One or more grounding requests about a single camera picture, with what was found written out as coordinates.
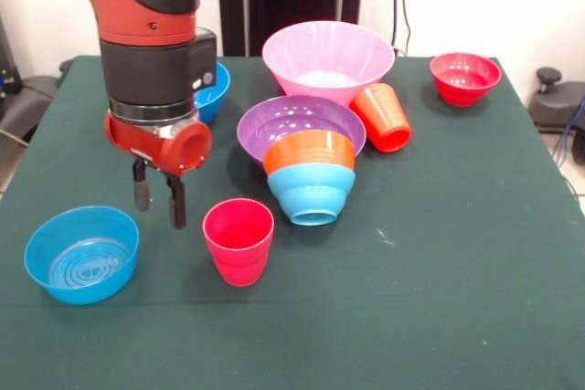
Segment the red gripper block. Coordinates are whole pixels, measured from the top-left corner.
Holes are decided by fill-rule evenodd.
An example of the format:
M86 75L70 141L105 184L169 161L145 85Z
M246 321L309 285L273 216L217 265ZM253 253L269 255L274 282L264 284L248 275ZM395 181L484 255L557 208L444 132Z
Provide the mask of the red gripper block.
M150 186L146 176L146 161L152 167L168 173L166 184L171 190L170 222L175 229L186 227L184 173L200 167L212 148L211 130L200 121L188 121L169 138L160 137L149 127L139 127L118 121L109 111L104 116L107 138L118 149L138 156L133 162L133 191L136 208L149 209Z

